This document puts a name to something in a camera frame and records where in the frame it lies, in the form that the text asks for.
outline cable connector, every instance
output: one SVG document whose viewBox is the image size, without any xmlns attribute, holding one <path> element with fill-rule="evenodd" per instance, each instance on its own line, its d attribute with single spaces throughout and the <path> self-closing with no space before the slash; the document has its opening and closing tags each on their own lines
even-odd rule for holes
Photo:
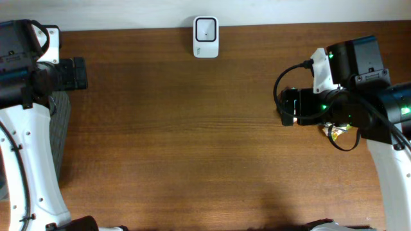
<svg viewBox="0 0 411 231">
<path fill-rule="evenodd" d="M 303 61 L 303 63 L 301 64 L 301 67 L 305 68 L 305 69 L 311 69 L 313 67 L 314 64 L 314 60 L 310 59 L 310 60 L 305 60 Z"/>
</svg>

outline green led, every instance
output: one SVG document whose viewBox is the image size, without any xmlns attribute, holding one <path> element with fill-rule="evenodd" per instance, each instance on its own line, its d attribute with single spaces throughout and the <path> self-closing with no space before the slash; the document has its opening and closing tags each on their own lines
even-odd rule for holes
<svg viewBox="0 0 411 231">
<path fill-rule="evenodd" d="M 409 107 L 404 107 L 401 108 L 401 115 L 405 115 L 411 112 L 411 109 Z"/>
</svg>

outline brown wooden tabletop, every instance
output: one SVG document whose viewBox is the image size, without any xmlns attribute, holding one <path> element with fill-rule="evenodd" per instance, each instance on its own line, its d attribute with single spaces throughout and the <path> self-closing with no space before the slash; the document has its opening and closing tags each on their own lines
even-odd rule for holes
<svg viewBox="0 0 411 231">
<path fill-rule="evenodd" d="M 220 28 L 220 55 L 192 55 L 184 29 L 63 33 L 89 88 L 72 113 L 60 188 L 73 219 L 131 230 L 246 230 L 332 218 L 384 229 L 365 141 L 349 153 L 316 126 L 281 126 L 278 74 L 318 47 L 376 35 L 393 83 L 410 81 L 411 22 Z M 280 84 L 312 87 L 308 70 Z M 354 130 L 337 142 L 354 142 Z M 0 230 L 10 208 L 0 203 Z"/>
</svg>

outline black strap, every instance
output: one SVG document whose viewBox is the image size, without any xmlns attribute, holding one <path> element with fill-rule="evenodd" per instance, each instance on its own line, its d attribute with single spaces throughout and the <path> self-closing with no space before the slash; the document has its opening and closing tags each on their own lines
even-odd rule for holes
<svg viewBox="0 0 411 231">
<path fill-rule="evenodd" d="M 332 144 L 336 149 L 338 149 L 338 150 L 340 150 L 340 151 L 351 151 L 351 150 L 353 150 L 353 149 L 355 149 L 355 148 L 357 147 L 358 143 L 360 142 L 360 138 L 361 138 L 361 134 L 360 134 L 360 130 L 359 130 L 359 129 L 357 130 L 357 138 L 356 138 L 356 140 L 355 140 L 354 146 L 353 146 L 352 148 L 348 149 L 348 150 L 345 150 L 345 149 L 341 148 L 340 146 L 338 146 L 338 145 L 334 142 L 333 136 L 332 136 L 332 134 L 333 134 L 333 127 L 334 127 L 334 125 L 332 124 L 332 125 L 328 128 L 328 130 L 327 130 L 327 136 L 328 136 L 328 140 L 331 142 L 331 144 Z"/>
<path fill-rule="evenodd" d="M 49 49 L 49 46 L 50 46 L 50 35 L 49 35 L 49 31 L 48 31 L 43 25 L 41 25 L 39 22 L 37 22 L 36 20 L 31 20 L 30 22 L 31 22 L 34 26 L 38 27 L 38 29 L 39 29 L 40 31 L 42 31 L 42 32 L 45 34 L 46 38 L 47 38 L 46 43 L 41 47 L 41 50 L 43 51 L 43 53 L 45 53 L 45 52 Z"/>
</svg>

